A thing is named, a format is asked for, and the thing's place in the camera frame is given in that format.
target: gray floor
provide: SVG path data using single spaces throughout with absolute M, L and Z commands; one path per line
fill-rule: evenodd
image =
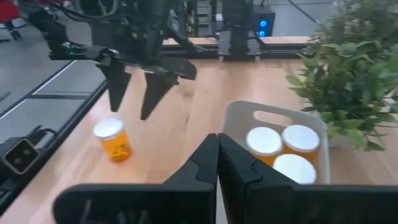
M 333 14 L 332 0 L 293 2 L 318 21 L 324 21 Z M 208 11 L 208 2 L 200 4 L 202 11 Z M 276 12 L 274 36 L 311 35 L 315 30 L 317 25 L 287 0 L 269 0 L 269 4 Z M 72 41 L 90 44 L 91 34 L 87 24 L 73 22 L 65 16 L 60 16 L 60 22 L 67 25 Z M 0 114 L 67 63 L 49 60 L 49 49 L 33 27 L 26 26 L 19 30 L 23 40 L 0 44 Z M 84 98 L 103 80 L 93 62 L 79 61 L 53 77 L 35 95 L 78 95 Z M 2 97 L 6 93 L 10 93 L 9 96 Z M 83 100 L 25 100 L 14 110 L 0 116 L 0 142 L 11 136 L 23 136 L 38 124 L 58 129 L 82 103 Z

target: potted plant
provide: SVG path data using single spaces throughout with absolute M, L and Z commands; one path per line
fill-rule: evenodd
M 377 40 L 388 49 L 398 43 L 397 0 L 340 0 L 337 13 L 310 37 L 313 54 L 330 54 L 323 44 Z
M 356 147 L 384 150 L 377 127 L 397 127 L 398 44 L 388 50 L 378 41 L 326 44 L 322 50 L 331 54 L 301 55 L 303 79 L 287 76 L 290 89 L 310 103 L 303 111 L 319 114 L 331 141 L 343 136 Z

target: wooden tabletop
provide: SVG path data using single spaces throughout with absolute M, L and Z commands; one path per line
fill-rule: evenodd
M 269 39 L 286 40 L 289 38 Z M 291 110 L 303 106 L 303 99 L 288 89 L 290 85 L 285 80 L 286 75 L 302 67 L 298 60 L 226 63 L 193 60 L 193 63 L 198 69 L 197 80 L 180 80 L 180 85 L 172 88 L 147 121 L 139 119 L 146 87 L 143 71 L 127 68 L 132 78 L 117 115 L 126 124 L 133 155 L 125 162 L 111 163 L 92 135 L 91 130 L 98 121 L 115 115 L 109 112 L 108 93 L 105 93 L 8 208 L 0 223 L 54 223 L 52 202 L 71 185 L 163 182 L 208 133 L 221 131 L 225 109 L 232 101 L 254 101 Z M 393 131 L 386 138 L 386 152 L 331 150 L 332 182 L 397 184 L 396 136 L 397 131 Z

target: pill bottle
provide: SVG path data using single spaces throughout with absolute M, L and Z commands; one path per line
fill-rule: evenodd
M 273 168 L 299 184 L 314 184 L 317 179 L 311 162 L 295 154 L 278 156 Z
M 131 154 L 130 142 L 124 124 L 120 119 L 108 118 L 93 128 L 107 155 L 113 162 L 125 161 Z
M 296 154 L 316 164 L 320 138 L 314 130 L 299 124 L 290 125 L 282 132 L 282 140 L 283 154 Z
M 272 166 L 275 158 L 282 152 L 282 139 L 278 132 L 267 127 L 256 127 L 246 136 L 249 151 L 258 159 Z

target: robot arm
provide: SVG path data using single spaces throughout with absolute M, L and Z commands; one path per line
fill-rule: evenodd
M 171 0 L 90 0 L 72 1 L 81 12 L 50 4 L 69 18 L 88 22 L 91 26 L 93 45 L 65 45 L 64 40 L 47 36 L 52 60 L 95 60 L 108 83 L 111 111 L 117 111 L 122 102 L 130 79 L 124 71 L 125 65 L 142 68 L 145 71 L 147 90 L 141 110 L 141 119 L 147 119 L 162 97 L 178 85 L 178 77 L 189 80 L 196 78 L 196 68 L 184 58 L 168 58 L 160 55 L 164 34 L 173 32 L 168 26 Z M 66 34 L 65 26 L 48 19 L 39 19 L 39 26 L 57 29 Z M 179 37 L 182 45 L 190 50 L 188 39 Z

